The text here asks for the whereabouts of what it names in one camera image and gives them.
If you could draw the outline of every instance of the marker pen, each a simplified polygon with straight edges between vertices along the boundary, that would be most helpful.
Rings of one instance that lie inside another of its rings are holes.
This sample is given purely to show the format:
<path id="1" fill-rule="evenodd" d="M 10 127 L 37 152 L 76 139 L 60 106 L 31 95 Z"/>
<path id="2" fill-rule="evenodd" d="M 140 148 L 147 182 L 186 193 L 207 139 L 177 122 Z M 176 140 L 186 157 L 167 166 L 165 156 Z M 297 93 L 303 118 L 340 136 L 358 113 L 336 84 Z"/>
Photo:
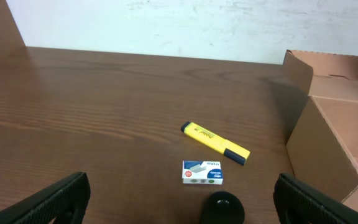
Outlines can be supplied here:
<path id="1" fill-rule="evenodd" d="M 180 130 L 240 165 L 244 165 L 249 157 L 250 151 L 247 149 L 244 149 L 193 122 L 187 121 Z"/>

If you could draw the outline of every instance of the white wall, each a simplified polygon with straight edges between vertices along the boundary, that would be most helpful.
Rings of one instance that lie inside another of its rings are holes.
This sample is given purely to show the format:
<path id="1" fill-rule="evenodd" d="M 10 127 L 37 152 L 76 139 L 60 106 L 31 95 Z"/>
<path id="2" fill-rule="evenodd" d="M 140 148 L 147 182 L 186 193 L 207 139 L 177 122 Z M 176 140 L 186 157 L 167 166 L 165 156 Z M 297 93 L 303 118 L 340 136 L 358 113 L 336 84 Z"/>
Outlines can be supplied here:
<path id="1" fill-rule="evenodd" d="M 358 55 L 358 0 L 7 0 L 27 46 L 282 63 Z"/>

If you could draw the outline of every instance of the highlighter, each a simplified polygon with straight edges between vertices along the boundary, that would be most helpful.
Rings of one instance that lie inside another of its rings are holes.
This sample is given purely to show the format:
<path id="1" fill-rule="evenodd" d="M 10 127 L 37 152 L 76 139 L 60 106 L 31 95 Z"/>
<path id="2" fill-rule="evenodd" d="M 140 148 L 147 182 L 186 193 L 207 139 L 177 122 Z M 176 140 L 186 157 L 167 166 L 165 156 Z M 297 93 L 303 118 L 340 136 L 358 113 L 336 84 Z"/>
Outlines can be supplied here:
<path id="1" fill-rule="evenodd" d="M 193 122 L 187 121 L 180 130 L 240 165 L 244 165 L 249 157 L 250 151 L 247 149 L 244 149 Z"/>

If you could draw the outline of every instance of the black round object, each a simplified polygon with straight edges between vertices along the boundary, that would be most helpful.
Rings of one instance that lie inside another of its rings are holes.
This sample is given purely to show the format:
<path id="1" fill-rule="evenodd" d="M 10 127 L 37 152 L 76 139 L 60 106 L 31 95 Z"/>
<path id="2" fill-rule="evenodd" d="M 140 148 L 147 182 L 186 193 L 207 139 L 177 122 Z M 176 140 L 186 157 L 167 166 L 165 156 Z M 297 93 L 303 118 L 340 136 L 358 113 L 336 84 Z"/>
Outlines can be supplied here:
<path id="1" fill-rule="evenodd" d="M 205 201 L 200 224 L 242 224 L 246 214 L 240 200 L 229 192 L 215 192 Z"/>

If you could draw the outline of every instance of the blue label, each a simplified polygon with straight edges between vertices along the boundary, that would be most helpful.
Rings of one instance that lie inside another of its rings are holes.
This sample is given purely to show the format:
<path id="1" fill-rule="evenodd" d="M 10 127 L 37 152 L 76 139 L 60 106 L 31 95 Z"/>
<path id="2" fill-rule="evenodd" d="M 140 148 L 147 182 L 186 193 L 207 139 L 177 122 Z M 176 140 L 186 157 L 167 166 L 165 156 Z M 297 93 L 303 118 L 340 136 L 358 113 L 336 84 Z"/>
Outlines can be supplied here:
<path id="1" fill-rule="evenodd" d="M 183 166 L 185 169 L 190 169 L 193 166 L 201 165 L 204 161 L 183 161 Z"/>
<path id="2" fill-rule="evenodd" d="M 223 179 L 223 173 L 221 169 L 213 169 L 208 172 L 206 178 Z"/>

